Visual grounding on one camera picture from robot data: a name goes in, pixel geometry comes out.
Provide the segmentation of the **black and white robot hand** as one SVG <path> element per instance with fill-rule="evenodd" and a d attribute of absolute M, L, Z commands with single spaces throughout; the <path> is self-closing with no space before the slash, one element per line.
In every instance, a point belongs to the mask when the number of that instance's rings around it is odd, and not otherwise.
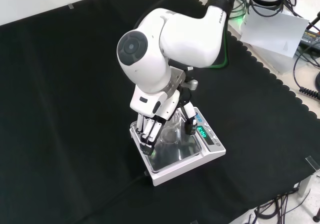
<path fill-rule="evenodd" d="M 147 94 L 135 87 L 130 108 L 138 113 L 136 131 L 140 134 L 139 147 L 143 154 L 150 156 L 157 140 L 168 120 L 177 109 L 180 109 L 186 118 L 185 132 L 194 135 L 197 128 L 196 111 L 184 92 L 191 94 L 196 90 L 198 81 L 188 79 L 178 85 L 171 97 L 164 91 Z"/>

